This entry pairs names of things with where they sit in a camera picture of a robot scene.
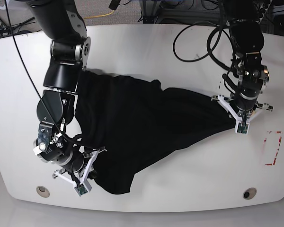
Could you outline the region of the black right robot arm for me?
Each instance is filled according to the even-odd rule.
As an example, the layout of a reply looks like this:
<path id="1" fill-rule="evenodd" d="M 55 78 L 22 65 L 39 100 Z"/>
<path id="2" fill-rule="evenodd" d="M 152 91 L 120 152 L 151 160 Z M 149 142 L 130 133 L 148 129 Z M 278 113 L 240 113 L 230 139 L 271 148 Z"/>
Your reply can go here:
<path id="1" fill-rule="evenodd" d="M 36 110 L 40 123 L 34 153 L 45 162 L 59 165 L 54 177 L 87 193 L 100 149 L 85 144 L 80 134 L 69 137 L 66 127 L 75 115 L 78 81 L 85 72 L 91 41 L 74 1 L 28 0 L 27 5 L 51 39 L 50 64 L 43 82 L 45 90 L 39 96 Z"/>

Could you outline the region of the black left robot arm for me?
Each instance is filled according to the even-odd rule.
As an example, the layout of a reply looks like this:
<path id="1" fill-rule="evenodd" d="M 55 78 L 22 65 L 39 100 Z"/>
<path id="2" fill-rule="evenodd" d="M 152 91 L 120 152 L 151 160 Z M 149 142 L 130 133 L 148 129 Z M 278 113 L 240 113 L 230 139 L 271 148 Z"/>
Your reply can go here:
<path id="1" fill-rule="evenodd" d="M 222 100 L 231 116 L 236 120 L 238 129 L 249 126 L 257 108 L 262 109 L 257 99 L 269 82 L 269 72 L 262 64 L 261 50 L 264 36 L 260 28 L 260 16 L 252 0 L 223 0 L 227 24 L 233 47 L 232 65 L 229 67 L 238 79 L 234 84 L 227 74 L 225 83 L 234 91 L 230 98 Z"/>

